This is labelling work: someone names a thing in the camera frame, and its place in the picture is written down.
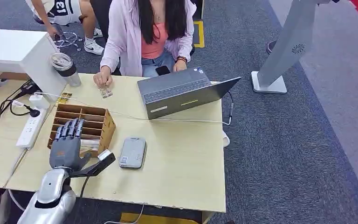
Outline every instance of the gray laptop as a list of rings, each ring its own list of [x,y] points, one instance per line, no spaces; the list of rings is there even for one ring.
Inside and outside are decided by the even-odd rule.
[[[138,81],[149,119],[221,99],[241,77],[211,84],[200,68],[186,69]]]

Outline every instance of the robotic hand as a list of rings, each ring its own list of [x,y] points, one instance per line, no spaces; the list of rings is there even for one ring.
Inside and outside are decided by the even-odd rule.
[[[39,191],[31,198],[18,224],[61,224],[75,205],[76,195],[70,187],[70,179],[96,176],[116,158],[109,150],[103,151],[99,162],[82,169],[91,154],[79,157],[83,119],[68,121],[57,130],[50,151],[50,166]]]

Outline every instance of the wooden divider box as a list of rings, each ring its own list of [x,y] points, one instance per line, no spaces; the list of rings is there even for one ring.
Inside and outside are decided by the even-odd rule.
[[[98,150],[92,150],[90,147],[84,149],[82,147],[80,156],[83,156],[86,152],[90,152],[92,157],[97,157],[105,149],[109,148],[110,141],[116,129],[116,124],[109,111],[103,108],[67,104],[59,104],[57,107],[50,139],[48,141],[48,148],[51,149],[51,144],[53,143],[58,127],[75,118],[84,119],[81,139],[99,140]]]

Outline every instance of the long black hair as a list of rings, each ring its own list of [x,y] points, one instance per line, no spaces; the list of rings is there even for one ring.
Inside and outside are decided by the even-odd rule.
[[[139,26],[147,44],[159,38],[154,32],[154,12],[150,0],[136,0],[138,2]],[[187,16],[185,9],[186,0],[165,0],[165,28],[168,40],[173,41],[186,34]]]

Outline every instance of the white table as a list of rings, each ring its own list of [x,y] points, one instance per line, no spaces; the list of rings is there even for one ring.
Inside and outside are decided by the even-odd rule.
[[[51,66],[56,52],[47,32],[0,29],[0,72],[26,73],[43,91],[59,95],[66,82]]]

